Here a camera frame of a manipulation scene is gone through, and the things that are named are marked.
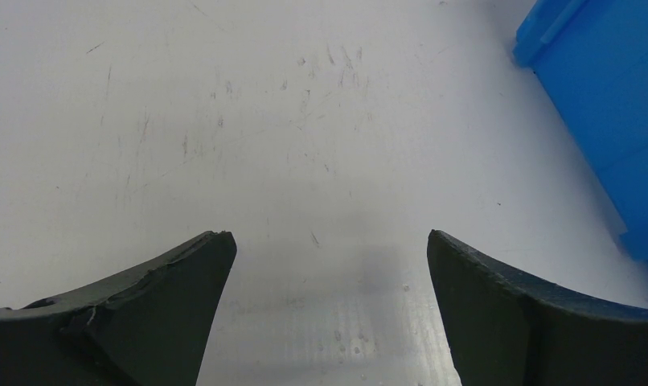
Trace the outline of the blue plastic bin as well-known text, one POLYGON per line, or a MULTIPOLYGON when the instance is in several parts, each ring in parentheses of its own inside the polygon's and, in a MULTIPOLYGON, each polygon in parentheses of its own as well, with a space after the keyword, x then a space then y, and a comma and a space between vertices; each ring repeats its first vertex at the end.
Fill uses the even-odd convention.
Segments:
POLYGON ((538 77, 648 262, 648 0, 538 1, 516 32, 538 77))

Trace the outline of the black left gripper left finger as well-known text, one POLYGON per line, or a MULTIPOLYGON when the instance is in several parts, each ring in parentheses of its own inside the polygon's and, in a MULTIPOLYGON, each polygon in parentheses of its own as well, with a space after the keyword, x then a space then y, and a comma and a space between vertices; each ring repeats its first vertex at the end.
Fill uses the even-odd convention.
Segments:
POLYGON ((193 385, 237 252, 204 232, 78 289, 0 308, 0 385, 193 385))

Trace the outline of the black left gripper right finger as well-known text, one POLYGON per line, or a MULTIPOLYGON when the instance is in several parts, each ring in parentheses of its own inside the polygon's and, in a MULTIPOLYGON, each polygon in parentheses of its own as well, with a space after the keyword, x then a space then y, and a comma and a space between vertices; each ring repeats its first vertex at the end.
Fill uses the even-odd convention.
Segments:
POLYGON ((439 230, 427 260, 464 385, 648 385, 648 309, 564 288, 439 230))

